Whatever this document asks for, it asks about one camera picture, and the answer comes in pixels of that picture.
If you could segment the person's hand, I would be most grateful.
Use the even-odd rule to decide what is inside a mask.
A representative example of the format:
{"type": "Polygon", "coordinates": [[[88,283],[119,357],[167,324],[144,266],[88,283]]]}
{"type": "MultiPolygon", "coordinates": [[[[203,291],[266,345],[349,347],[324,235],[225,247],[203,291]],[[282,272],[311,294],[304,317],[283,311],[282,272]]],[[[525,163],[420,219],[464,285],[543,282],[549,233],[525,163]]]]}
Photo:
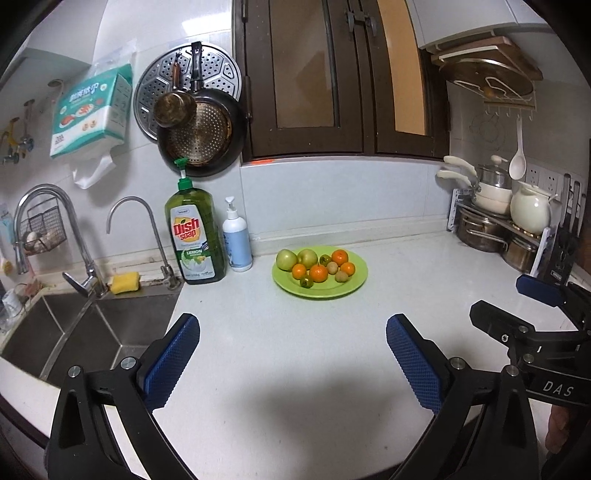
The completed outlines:
{"type": "Polygon", "coordinates": [[[560,452],[569,436],[571,411],[568,408],[553,405],[548,419],[545,447],[551,454],[560,452]]]}

